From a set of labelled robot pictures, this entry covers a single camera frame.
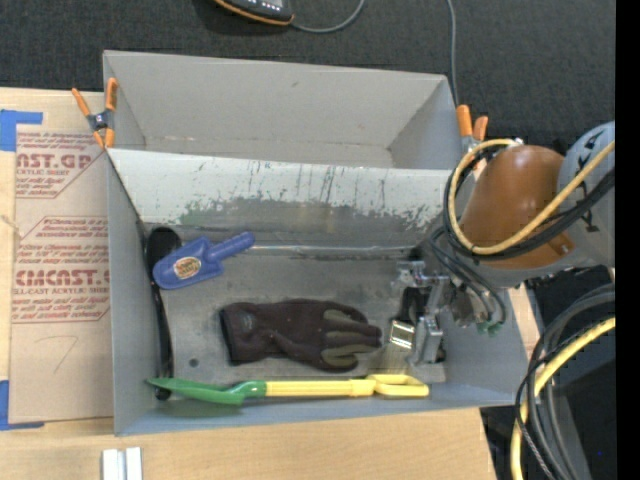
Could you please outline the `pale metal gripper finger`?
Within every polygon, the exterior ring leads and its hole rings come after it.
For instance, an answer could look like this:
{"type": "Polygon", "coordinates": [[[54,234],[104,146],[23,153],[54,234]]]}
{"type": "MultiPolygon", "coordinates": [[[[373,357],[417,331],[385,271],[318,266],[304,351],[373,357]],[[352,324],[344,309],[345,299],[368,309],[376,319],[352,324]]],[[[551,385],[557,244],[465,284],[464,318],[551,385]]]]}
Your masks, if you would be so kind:
{"type": "Polygon", "coordinates": [[[414,351],[415,327],[411,323],[393,320],[386,342],[372,362],[373,373],[405,373],[414,351]]]}
{"type": "Polygon", "coordinates": [[[437,318],[423,315],[415,326],[414,349],[410,357],[412,365],[437,364],[445,359],[444,332],[437,318]]]}

